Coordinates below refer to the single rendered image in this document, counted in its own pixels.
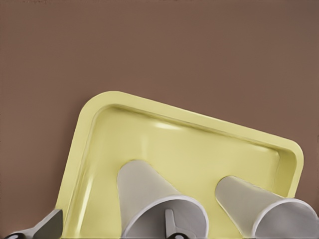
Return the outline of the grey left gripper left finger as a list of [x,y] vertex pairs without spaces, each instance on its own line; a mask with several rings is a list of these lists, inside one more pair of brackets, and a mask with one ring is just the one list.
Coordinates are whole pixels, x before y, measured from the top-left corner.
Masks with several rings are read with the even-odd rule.
[[54,209],[32,228],[13,232],[4,239],[61,239],[63,211]]

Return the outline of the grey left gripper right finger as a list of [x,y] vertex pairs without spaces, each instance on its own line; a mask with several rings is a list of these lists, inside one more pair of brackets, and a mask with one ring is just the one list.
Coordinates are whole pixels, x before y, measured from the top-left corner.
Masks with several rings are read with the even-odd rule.
[[165,238],[166,239],[189,239],[187,234],[175,224],[172,209],[165,210]]

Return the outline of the white IKEA cup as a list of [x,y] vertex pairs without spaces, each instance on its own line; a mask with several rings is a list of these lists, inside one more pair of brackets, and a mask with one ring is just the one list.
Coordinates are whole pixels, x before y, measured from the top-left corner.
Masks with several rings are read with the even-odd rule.
[[132,160],[117,176],[124,239],[166,239],[165,210],[172,209],[175,224],[189,239],[205,239],[209,220],[204,207],[182,194],[149,163]]
[[319,239],[319,216],[302,200],[282,197],[235,176],[218,182],[215,197],[244,238]]

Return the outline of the pale yellow rectangular tray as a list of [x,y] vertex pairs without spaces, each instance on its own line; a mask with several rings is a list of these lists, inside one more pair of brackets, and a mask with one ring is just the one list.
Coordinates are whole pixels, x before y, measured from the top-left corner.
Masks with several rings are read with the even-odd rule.
[[63,238],[120,237],[117,174],[133,159],[198,200],[214,239],[240,237],[215,199],[221,178],[233,175],[292,198],[304,166],[292,140],[126,93],[101,93],[84,105],[74,131],[56,202]]

